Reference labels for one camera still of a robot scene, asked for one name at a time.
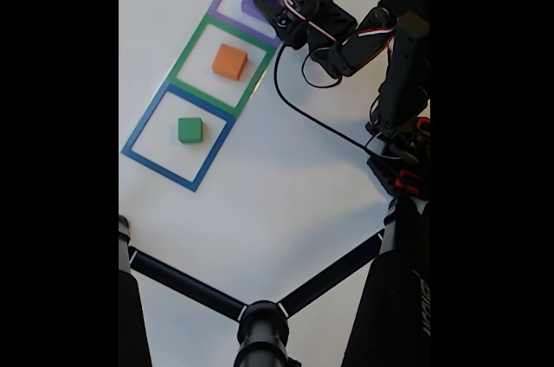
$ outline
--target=robotic arm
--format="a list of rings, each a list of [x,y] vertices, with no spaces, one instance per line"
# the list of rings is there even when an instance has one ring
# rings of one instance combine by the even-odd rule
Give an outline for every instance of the robotic arm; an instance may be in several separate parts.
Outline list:
[[[285,46],[308,44],[333,79],[350,77],[385,49],[389,66],[367,131],[385,143],[368,165],[391,196],[430,196],[430,0],[381,0],[358,25],[332,0],[254,0]]]

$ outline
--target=green cube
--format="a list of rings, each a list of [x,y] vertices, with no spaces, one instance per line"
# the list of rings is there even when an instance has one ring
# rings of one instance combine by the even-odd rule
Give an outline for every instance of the green cube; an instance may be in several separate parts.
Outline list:
[[[184,144],[197,144],[202,142],[202,119],[180,118],[179,140]]]

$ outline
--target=red and white wire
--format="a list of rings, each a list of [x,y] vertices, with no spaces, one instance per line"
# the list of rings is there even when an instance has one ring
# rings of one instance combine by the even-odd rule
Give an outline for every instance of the red and white wire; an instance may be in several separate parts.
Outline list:
[[[392,54],[392,49],[395,46],[395,36],[391,35],[389,40],[387,41],[387,49],[389,50],[389,55]]]
[[[295,16],[297,16],[299,19],[301,19],[302,21],[305,21],[306,20],[306,17],[303,16],[302,14],[300,14],[295,8],[293,8],[293,3],[290,1],[290,0],[283,0],[283,4],[285,5],[285,7],[291,11]],[[310,25],[312,28],[316,29],[317,31],[319,31],[321,34],[325,35],[327,38],[329,38],[330,40],[332,41],[336,41],[337,39],[332,36],[331,34],[329,34],[327,31],[325,31],[324,29],[320,28],[318,25],[316,25],[315,23],[313,23],[312,21],[308,21],[308,25]]]
[[[396,25],[394,27],[383,27],[383,28],[374,28],[374,29],[362,29],[361,31],[358,31],[356,33],[357,36],[368,36],[368,35],[378,35],[378,34],[390,34],[393,32],[396,28]],[[346,38],[343,41],[343,45],[345,45],[349,41],[348,38]]]

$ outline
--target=wooden block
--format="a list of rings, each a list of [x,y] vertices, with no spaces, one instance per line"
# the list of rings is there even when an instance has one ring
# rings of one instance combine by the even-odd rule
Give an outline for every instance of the wooden block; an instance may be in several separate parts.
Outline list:
[[[202,119],[180,118],[179,119],[179,140],[183,144],[198,144],[202,142]]]
[[[211,67],[214,73],[238,81],[241,79],[242,70],[247,61],[248,53],[246,51],[222,44]]]

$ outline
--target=tripod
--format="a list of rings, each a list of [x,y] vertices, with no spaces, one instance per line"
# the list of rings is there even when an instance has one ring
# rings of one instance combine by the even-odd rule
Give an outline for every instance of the tripod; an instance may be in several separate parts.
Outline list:
[[[119,216],[119,367],[151,366],[137,281],[131,269],[239,323],[234,367],[301,367],[287,355],[287,320],[373,261],[342,367],[429,365],[430,203],[422,215],[395,198],[385,229],[332,263],[279,302],[247,305],[145,254]]]

